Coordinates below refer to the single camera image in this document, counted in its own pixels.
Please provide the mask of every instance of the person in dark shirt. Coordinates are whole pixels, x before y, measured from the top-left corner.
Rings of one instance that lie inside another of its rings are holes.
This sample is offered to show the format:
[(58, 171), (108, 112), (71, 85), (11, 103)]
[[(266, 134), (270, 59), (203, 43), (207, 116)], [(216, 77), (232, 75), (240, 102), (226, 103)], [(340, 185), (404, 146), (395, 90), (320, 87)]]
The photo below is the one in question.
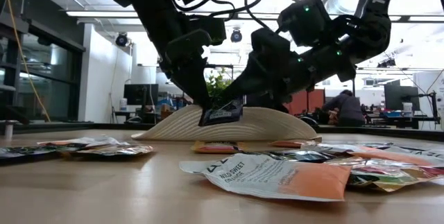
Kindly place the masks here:
[(341, 127), (359, 127), (366, 122), (362, 115), (359, 99), (353, 96), (353, 93), (346, 89), (338, 96), (324, 104), (323, 111), (339, 109), (338, 126)]

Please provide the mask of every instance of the yellow cable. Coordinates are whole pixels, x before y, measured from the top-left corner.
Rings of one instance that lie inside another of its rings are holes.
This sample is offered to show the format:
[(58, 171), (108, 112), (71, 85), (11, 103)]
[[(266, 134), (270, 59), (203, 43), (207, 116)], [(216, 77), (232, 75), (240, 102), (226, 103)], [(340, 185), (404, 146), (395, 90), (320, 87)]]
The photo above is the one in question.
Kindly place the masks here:
[(40, 100), (40, 97), (39, 97), (39, 94), (37, 93), (37, 90), (35, 89), (33, 79), (31, 78), (31, 75), (29, 74), (28, 64), (26, 63), (25, 55), (23, 54), (22, 44), (20, 44), (19, 34), (17, 33), (17, 27), (15, 25), (15, 19), (14, 19), (14, 14), (12, 12), (11, 0), (6, 0), (6, 1), (8, 2), (9, 13), (11, 14), (11, 20), (12, 20), (12, 26), (14, 28), (15, 39), (17, 40), (17, 45), (19, 46), (20, 56), (22, 57), (22, 61), (23, 61), (24, 66), (25, 66), (26, 73), (28, 74), (29, 82), (31, 84), (31, 87), (33, 88), (35, 97), (37, 97), (37, 100), (38, 100), (40, 106), (42, 107), (42, 109), (44, 111), (44, 115), (46, 117), (46, 120), (48, 120), (48, 122), (51, 122), (51, 119), (49, 118), (48, 112), (47, 112), (45, 106), (43, 105), (42, 100)]

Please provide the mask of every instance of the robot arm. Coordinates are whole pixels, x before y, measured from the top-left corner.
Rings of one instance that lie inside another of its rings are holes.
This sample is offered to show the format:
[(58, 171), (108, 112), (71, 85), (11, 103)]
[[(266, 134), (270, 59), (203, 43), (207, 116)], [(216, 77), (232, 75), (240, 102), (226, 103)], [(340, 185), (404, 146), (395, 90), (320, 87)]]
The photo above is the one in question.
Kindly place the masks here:
[[(200, 55), (202, 46), (221, 44), (226, 38), (223, 19), (187, 16), (176, 10), (174, 0), (115, 1), (121, 6), (133, 5), (166, 76), (195, 103), (211, 107), (203, 77), (206, 58)], [(355, 64), (387, 48), (391, 30), (389, 0), (361, 1), (365, 3), (358, 9), (359, 17), (341, 15), (336, 19), (330, 19), (321, 0), (290, 5), (279, 16), (278, 31), (261, 28), (252, 33), (253, 51), (246, 69), (220, 97), (229, 101), (269, 91), (273, 100), (282, 102), (291, 93), (312, 88), (334, 74), (342, 81), (354, 78)], [(279, 36), (280, 31), (289, 31), (298, 46), (312, 48), (301, 54), (291, 52), (290, 42)]]

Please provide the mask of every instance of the green plant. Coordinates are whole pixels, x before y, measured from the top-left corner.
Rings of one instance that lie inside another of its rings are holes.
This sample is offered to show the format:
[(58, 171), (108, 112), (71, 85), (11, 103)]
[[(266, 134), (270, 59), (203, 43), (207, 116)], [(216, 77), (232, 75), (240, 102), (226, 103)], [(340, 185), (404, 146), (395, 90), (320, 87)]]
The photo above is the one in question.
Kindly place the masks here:
[(212, 98), (217, 98), (217, 96), (226, 88), (228, 85), (231, 84), (231, 80), (224, 80), (223, 74), (225, 73), (225, 68), (222, 68), (221, 71), (217, 72), (217, 75), (213, 74), (213, 71), (211, 71), (210, 77), (208, 77), (207, 83), (207, 90), (208, 94)]

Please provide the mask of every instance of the wooden table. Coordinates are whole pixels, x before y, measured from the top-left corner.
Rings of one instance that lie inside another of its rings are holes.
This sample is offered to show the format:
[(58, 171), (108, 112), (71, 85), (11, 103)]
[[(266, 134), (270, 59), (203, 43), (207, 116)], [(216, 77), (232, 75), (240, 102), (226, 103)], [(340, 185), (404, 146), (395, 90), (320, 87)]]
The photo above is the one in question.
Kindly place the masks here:
[[(2, 146), (107, 134), (123, 141), (134, 131), (85, 130), (16, 135)], [(437, 143), (365, 135), (323, 135), (325, 143), (395, 142), (415, 147)], [(395, 193), (347, 191), (344, 203), (265, 200), (224, 191), (178, 162), (213, 160), (191, 142), (150, 141), (156, 154), (129, 162), (50, 160), (0, 167), (0, 222), (79, 223), (444, 223), (444, 181)], [(266, 149), (264, 143), (251, 143)]]

